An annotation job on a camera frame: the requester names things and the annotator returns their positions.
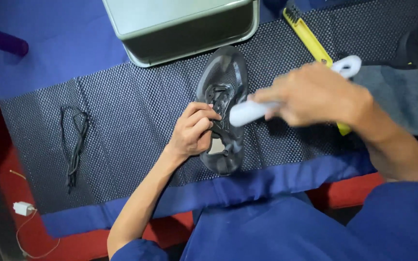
hand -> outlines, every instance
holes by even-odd
[[[207,150],[210,145],[214,125],[210,119],[221,120],[222,117],[212,109],[212,104],[192,102],[175,124],[172,138],[166,149],[178,157],[187,159]]]
[[[272,86],[250,98],[257,103],[279,102],[265,118],[281,116],[290,126],[326,121],[352,124],[372,103],[366,88],[317,62],[278,76]]]

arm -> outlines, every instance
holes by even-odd
[[[366,88],[320,63],[279,76],[250,98],[280,102],[266,119],[281,116],[290,126],[346,123],[365,141],[372,163],[386,181],[418,181],[417,140],[380,109]]]
[[[156,201],[175,169],[188,157],[209,148],[209,128],[213,125],[209,119],[221,119],[211,104],[190,103],[177,120],[171,140],[111,228],[107,238],[110,259],[117,250],[143,235]]]

dark anti-slip mat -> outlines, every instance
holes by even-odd
[[[418,1],[358,1],[312,11],[303,18],[334,60],[342,52],[365,61],[391,60],[398,39],[418,21]],[[283,20],[260,25],[253,38],[237,48],[247,60],[250,92],[313,61]],[[209,57],[210,53],[146,69],[124,63],[0,101],[39,212],[129,196],[170,139],[183,109],[194,100]],[[78,107],[89,118],[71,193],[61,149],[62,105]],[[67,110],[64,126],[69,153],[77,139],[71,116],[73,110]],[[241,170],[338,155],[362,146],[352,140],[352,135],[341,137],[333,124],[293,129],[279,120],[258,121],[246,126]],[[217,175],[194,157],[177,170],[170,186],[213,178]]]

gray plastic container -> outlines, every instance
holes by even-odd
[[[149,67],[250,38],[258,0],[103,0],[130,60]]]

yellow brush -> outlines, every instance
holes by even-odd
[[[293,0],[289,0],[287,7],[283,9],[283,17],[285,17],[285,20],[293,28],[299,39],[301,39],[312,56],[314,56],[314,59],[326,64],[330,68],[333,64],[332,58],[330,58],[303,19],[299,17],[300,14],[301,11],[294,5]],[[346,124],[336,123],[336,125],[343,136],[351,132],[351,128]]]

